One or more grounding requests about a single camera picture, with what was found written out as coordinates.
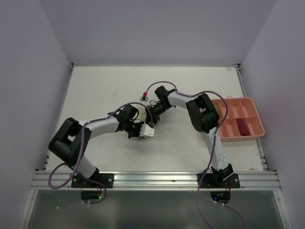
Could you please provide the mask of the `pale green underwear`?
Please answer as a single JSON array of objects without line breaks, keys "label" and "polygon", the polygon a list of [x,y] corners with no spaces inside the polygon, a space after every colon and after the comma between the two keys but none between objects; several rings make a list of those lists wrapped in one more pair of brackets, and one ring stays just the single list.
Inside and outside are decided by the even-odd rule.
[{"label": "pale green underwear", "polygon": [[147,118],[147,113],[146,113],[146,109],[143,106],[136,106],[136,108],[138,109],[138,116],[137,116],[137,120],[141,120],[143,122],[146,122],[146,118]]}]

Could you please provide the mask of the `olive and cream underwear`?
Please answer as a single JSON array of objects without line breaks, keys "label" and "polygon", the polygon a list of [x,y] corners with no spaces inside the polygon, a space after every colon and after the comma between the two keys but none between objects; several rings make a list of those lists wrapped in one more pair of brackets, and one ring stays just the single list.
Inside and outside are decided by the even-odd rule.
[{"label": "olive and cream underwear", "polygon": [[215,110],[217,111],[219,118],[222,119],[223,115],[222,115],[222,111],[221,111],[221,106],[220,104],[213,104],[215,107]]}]

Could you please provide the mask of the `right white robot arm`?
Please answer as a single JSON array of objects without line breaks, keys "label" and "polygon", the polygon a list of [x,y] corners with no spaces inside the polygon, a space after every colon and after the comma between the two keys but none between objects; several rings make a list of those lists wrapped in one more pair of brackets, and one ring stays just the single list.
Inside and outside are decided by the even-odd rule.
[{"label": "right white robot arm", "polygon": [[205,144],[209,151],[210,162],[208,168],[212,171],[212,181],[217,187],[224,187],[229,182],[229,177],[233,175],[233,167],[226,157],[223,144],[218,130],[225,119],[220,120],[220,116],[214,107],[210,97],[206,93],[195,96],[186,96],[175,89],[168,91],[164,86],[158,87],[154,91],[159,99],[156,105],[149,106],[146,121],[153,119],[157,124],[160,115],[172,107],[180,107],[188,111],[190,121],[194,129],[202,133]]}]

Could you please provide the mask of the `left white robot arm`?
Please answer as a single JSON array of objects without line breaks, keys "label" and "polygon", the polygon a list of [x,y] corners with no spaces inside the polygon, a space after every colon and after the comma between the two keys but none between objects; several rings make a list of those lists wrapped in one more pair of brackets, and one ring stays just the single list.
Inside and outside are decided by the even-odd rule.
[{"label": "left white robot arm", "polygon": [[[52,189],[59,189],[67,185],[75,175],[82,177],[88,187],[94,187],[99,182],[99,169],[84,155],[88,142],[95,137],[125,131],[129,138],[143,137],[145,128],[150,128],[142,120],[137,120],[138,108],[134,103],[127,103],[106,117],[88,121],[66,119],[60,126],[48,145],[48,150],[62,160],[49,175],[48,185]],[[72,173],[61,185],[52,184],[52,177],[61,166],[68,166]]]}]

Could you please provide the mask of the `dark red rolled underwear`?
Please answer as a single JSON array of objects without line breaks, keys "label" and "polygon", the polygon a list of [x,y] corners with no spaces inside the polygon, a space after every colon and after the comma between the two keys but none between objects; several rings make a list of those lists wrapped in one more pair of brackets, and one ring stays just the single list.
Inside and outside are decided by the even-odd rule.
[{"label": "dark red rolled underwear", "polygon": [[250,131],[248,129],[246,119],[237,118],[236,119],[236,124],[237,124],[238,130],[239,130],[239,133],[240,133],[241,136],[249,136],[250,135]]}]

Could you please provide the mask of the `pink divided tray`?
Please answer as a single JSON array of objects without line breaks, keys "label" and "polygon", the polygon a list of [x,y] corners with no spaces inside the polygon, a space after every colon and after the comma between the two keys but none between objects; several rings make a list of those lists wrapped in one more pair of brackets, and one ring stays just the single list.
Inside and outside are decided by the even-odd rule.
[{"label": "pink divided tray", "polygon": [[219,129],[222,142],[252,141],[265,135],[253,100],[249,97],[226,99],[228,115]]}]

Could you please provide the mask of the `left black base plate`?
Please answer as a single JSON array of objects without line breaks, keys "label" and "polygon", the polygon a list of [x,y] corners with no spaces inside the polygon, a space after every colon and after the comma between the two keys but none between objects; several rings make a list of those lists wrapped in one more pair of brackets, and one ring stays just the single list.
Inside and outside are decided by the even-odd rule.
[{"label": "left black base plate", "polygon": [[85,178],[81,174],[73,177],[72,188],[113,188],[114,174],[113,173],[96,173],[90,178]]}]

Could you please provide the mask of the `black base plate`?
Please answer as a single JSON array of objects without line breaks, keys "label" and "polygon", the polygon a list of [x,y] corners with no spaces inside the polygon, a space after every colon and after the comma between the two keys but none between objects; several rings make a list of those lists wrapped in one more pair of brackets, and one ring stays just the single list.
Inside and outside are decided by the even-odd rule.
[{"label": "black base plate", "polygon": [[240,188],[239,176],[237,173],[232,173],[229,177],[222,179],[218,176],[218,172],[212,171],[205,174],[202,182],[200,182],[203,177],[204,172],[198,173],[197,183],[200,188]]},{"label": "black base plate", "polygon": [[113,188],[114,174],[113,173],[96,173],[90,178],[85,178],[81,174],[73,177],[72,188]]}]

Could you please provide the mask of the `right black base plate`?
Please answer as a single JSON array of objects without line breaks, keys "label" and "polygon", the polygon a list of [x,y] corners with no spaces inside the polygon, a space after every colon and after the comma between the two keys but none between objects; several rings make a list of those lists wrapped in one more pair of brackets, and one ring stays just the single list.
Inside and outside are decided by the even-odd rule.
[{"label": "right black base plate", "polygon": [[203,177],[204,172],[198,173],[197,183],[200,188],[240,188],[239,176],[237,173],[232,173],[229,177],[222,179],[218,176],[218,172],[212,171],[205,174],[202,182],[200,182]]}]

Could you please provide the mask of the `aluminium mounting rail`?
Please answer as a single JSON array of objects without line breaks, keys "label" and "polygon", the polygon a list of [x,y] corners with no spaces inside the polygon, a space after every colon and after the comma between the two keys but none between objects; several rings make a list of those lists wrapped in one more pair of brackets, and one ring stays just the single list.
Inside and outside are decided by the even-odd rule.
[{"label": "aluminium mounting rail", "polygon": [[[109,179],[113,191],[195,191],[197,172],[112,172]],[[223,187],[207,185],[202,191],[278,191],[281,185],[276,172],[238,172]]]}]

